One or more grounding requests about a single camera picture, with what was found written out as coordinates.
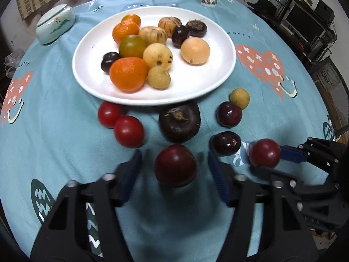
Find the large red plum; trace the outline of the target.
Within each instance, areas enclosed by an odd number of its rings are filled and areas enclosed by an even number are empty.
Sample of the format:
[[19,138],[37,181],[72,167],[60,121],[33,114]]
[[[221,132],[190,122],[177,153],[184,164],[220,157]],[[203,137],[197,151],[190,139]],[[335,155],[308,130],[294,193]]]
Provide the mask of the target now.
[[192,183],[196,178],[197,168],[195,157],[181,144],[166,147],[154,162],[156,179],[167,188],[182,188]]

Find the red tomato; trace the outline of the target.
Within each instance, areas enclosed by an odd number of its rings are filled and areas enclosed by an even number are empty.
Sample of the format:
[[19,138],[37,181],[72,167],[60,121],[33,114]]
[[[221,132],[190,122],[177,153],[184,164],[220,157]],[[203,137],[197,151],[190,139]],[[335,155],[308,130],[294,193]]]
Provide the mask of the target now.
[[121,105],[104,101],[98,109],[98,120],[107,128],[113,129],[116,121],[124,115],[124,109]]
[[145,131],[143,124],[129,115],[120,117],[114,125],[117,142],[128,148],[137,148],[143,144]]

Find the large orange mandarin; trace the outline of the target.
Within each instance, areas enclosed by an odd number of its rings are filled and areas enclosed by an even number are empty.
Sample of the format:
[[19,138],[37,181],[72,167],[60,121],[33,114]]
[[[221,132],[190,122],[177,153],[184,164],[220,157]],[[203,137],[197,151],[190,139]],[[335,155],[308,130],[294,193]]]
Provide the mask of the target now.
[[124,57],[115,61],[109,69],[111,82],[122,92],[139,91],[147,81],[149,67],[139,57]]

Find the dark water chestnut small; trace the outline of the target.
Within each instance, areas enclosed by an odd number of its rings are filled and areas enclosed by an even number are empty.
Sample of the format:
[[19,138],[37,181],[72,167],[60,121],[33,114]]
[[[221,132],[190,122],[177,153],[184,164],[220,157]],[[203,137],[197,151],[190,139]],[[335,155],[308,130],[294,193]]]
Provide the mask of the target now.
[[186,27],[189,29],[190,35],[193,37],[202,38],[207,32],[207,26],[201,20],[190,20],[186,23]]

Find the pale yellow round fruit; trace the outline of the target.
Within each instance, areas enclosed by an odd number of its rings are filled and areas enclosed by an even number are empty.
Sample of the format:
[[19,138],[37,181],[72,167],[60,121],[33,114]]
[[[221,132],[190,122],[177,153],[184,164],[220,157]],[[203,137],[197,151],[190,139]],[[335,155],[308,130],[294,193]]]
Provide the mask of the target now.
[[173,54],[164,44],[153,43],[144,50],[143,60],[149,68],[162,66],[166,70],[169,70],[173,63]]

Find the yellow-green orange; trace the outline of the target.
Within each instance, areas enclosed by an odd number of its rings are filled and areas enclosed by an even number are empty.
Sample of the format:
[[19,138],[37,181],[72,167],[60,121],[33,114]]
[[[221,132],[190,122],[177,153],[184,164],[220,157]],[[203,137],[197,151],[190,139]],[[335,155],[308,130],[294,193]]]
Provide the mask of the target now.
[[121,39],[118,52],[121,57],[143,58],[143,52],[147,45],[138,35],[129,35]]

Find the striped pepino melon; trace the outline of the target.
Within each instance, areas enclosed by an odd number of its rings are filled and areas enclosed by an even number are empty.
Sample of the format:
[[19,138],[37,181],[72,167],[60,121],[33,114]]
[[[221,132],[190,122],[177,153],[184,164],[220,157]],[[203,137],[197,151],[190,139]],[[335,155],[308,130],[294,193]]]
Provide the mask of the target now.
[[165,30],[168,38],[171,38],[176,26],[182,25],[181,20],[176,17],[163,17],[159,20],[158,27]]

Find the yellow pepino melon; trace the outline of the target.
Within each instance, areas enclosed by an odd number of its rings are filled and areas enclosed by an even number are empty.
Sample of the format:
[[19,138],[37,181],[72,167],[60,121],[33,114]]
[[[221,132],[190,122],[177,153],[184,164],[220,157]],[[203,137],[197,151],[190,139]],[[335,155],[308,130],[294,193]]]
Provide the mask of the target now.
[[166,44],[168,39],[167,32],[163,28],[153,26],[143,27],[139,31],[139,36],[147,46],[153,43]]

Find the orange-yellow persimmon fruit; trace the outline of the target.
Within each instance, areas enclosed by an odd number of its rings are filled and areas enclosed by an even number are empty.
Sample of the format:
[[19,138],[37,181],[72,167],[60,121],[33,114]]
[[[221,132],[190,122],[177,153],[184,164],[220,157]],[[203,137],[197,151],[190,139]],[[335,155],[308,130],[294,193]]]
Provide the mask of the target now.
[[117,24],[112,30],[112,38],[116,44],[120,44],[121,40],[129,35],[138,35],[140,27],[136,22],[124,21]]

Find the blue patterned tablecloth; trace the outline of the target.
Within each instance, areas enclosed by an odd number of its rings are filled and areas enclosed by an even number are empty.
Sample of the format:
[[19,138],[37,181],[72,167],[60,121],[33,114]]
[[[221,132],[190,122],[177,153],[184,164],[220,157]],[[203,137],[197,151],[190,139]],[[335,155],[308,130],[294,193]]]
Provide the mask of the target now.
[[263,82],[237,62],[233,74],[213,93],[198,99],[201,126],[186,147],[198,162],[196,179],[184,188],[163,189],[153,164],[168,146],[158,125],[159,109],[133,107],[129,114],[145,128],[144,166],[131,200],[118,211],[135,261],[215,261],[232,210],[219,199],[208,165],[209,139],[223,131],[217,106],[235,88],[249,92],[250,104],[234,131],[244,144],[270,138],[297,146],[307,138],[334,139],[328,111],[312,78],[283,40],[236,0],[219,0],[214,8],[200,0],[96,0],[75,8],[75,25],[57,41],[35,41],[10,84],[1,113],[1,202],[9,227],[22,251],[31,252],[48,211],[69,180],[98,180],[129,159],[132,150],[119,145],[97,117],[101,101],[77,83],[72,57],[82,37],[102,20],[148,5],[175,5],[219,24],[239,54],[255,52],[273,60],[278,77]]

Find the dark cherry plum upper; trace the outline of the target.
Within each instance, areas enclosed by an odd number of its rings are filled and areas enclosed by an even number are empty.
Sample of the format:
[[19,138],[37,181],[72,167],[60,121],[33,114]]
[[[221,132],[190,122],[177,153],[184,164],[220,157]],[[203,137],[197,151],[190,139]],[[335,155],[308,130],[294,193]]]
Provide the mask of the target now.
[[216,117],[218,123],[227,128],[236,127],[242,117],[242,109],[230,101],[222,102],[216,111]]

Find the dark water chestnut large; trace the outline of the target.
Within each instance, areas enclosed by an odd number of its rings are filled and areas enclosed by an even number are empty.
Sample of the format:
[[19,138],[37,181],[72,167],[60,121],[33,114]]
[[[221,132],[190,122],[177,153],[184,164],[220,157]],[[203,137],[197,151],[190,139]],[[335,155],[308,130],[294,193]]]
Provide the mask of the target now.
[[159,114],[160,130],[171,143],[182,144],[193,138],[200,129],[198,104],[187,101],[164,107]]

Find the pale peach round fruit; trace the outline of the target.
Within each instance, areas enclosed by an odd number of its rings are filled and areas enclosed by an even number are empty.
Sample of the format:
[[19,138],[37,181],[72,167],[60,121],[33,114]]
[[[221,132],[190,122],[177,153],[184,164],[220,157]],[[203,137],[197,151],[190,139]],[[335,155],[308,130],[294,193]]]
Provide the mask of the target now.
[[198,37],[186,39],[180,47],[182,59],[191,65],[205,64],[210,56],[209,44]]

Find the crumpled plastic bag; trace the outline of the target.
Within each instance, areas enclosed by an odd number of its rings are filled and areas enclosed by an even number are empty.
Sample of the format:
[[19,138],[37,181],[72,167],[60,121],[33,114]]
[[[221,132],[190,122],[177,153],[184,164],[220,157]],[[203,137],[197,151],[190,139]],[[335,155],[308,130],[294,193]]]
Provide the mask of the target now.
[[13,51],[10,55],[6,56],[5,62],[4,62],[5,74],[9,79],[13,78],[13,75],[17,70],[17,67],[21,63],[21,60],[24,54],[25,54],[24,50],[19,48]]

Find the celadon lidded ceramic jar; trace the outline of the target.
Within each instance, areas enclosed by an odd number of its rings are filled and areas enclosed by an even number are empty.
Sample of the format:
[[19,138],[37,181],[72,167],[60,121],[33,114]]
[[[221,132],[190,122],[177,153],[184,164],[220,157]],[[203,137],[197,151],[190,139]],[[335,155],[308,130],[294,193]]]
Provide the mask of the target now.
[[36,37],[41,44],[49,44],[67,32],[75,23],[73,8],[66,3],[48,10],[36,24]]

